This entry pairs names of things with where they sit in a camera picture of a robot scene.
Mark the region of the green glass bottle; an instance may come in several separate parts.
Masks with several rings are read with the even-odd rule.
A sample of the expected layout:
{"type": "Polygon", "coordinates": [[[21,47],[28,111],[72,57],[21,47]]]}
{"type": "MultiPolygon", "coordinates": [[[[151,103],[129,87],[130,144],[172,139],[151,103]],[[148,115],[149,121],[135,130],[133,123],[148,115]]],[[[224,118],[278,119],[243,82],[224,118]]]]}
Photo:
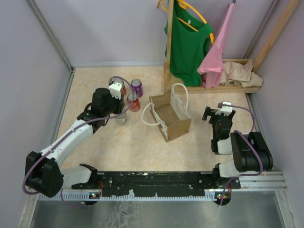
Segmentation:
{"type": "Polygon", "coordinates": [[[125,111],[126,108],[127,108],[126,106],[123,108],[123,114],[122,114],[121,116],[115,118],[115,121],[116,121],[118,124],[120,124],[120,125],[125,124],[126,121],[127,121],[127,114],[126,114],[126,111],[125,111]]]}

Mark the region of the red cola can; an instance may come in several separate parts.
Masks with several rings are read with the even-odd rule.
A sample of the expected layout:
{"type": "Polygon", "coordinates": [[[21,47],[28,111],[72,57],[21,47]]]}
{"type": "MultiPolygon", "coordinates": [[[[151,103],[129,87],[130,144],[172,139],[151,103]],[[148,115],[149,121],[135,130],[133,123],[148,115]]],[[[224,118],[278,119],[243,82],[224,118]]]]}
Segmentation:
{"type": "Polygon", "coordinates": [[[125,87],[125,84],[124,84],[123,80],[121,80],[121,84],[122,84],[122,94],[125,96],[126,95],[126,87],[125,87]]]}

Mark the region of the red soda can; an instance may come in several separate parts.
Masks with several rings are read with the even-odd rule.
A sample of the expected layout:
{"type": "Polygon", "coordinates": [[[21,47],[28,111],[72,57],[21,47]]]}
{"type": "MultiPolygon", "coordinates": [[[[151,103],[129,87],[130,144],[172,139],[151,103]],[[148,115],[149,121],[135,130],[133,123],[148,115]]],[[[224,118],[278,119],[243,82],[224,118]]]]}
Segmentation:
{"type": "Polygon", "coordinates": [[[128,104],[132,104],[130,108],[132,112],[137,112],[140,110],[140,102],[136,93],[130,93],[127,96],[127,102],[128,104]]]}

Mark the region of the purple soda can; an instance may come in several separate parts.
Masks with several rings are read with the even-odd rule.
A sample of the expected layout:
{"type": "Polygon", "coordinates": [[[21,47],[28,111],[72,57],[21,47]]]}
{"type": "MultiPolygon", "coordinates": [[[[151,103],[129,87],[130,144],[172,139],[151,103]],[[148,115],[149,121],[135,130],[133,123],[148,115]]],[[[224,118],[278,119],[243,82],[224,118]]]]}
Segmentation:
{"type": "Polygon", "coordinates": [[[143,96],[143,87],[142,87],[142,82],[140,81],[140,79],[133,79],[131,81],[131,86],[134,89],[134,91],[136,92],[138,97],[143,96]]]}

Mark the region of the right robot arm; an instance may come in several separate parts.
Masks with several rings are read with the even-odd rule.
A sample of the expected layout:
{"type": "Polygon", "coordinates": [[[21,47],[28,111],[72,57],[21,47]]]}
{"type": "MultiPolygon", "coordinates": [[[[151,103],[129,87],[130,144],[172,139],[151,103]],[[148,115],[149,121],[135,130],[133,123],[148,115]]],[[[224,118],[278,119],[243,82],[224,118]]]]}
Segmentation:
{"type": "Polygon", "coordinates": [[[220,109],[206,107],[202,120],[210,117],[212,125],[211,150],[216,155],[232,155],[232,159],[215,165],[212,182],[218,188],[225,187],[229,178],[260,175],[273,168],[272,154],[261,132],[243,134],[231,132],[236,113],[231,104],[220,104],[220,109]]]}

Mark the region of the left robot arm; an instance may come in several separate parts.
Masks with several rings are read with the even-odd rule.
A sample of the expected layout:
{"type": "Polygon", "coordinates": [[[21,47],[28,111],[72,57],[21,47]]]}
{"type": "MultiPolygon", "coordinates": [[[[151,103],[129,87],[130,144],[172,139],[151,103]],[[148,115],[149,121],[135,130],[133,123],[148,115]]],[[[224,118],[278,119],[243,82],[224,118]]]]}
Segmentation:
{"type": "Polygon", "coordinates": [[[34,189],[49,198],[57,195],[64,187],[84,184],[92,189],[98,185],[99,177],[95,168],[79,165],[76,168],[61,170],[69,155],[87,138],[92,136],[106,120],[114,114],[121,115],[124,96],[121,86],[113,84],[108,88],[98,88],[93,93],[92,102],[86,106],[77,120],[59,139],[40,152],[30,152],[26,157],[25,177],[22,189],[34,189]]]}

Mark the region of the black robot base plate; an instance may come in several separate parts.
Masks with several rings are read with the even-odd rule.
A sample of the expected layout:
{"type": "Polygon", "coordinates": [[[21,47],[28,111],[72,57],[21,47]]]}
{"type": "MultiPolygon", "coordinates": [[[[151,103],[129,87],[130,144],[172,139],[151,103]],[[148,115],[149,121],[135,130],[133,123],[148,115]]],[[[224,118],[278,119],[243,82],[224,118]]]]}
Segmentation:
{"type": "Polygon", "coordinates": [[[136,196],[204,196],[205,190],[222,189],[229,178],[215,177],[210,171],[186,172],[95,172],[87,183],[72,185],[74,190],[101,190],[104,196],[122,196],[133,190],[136,196]]]}

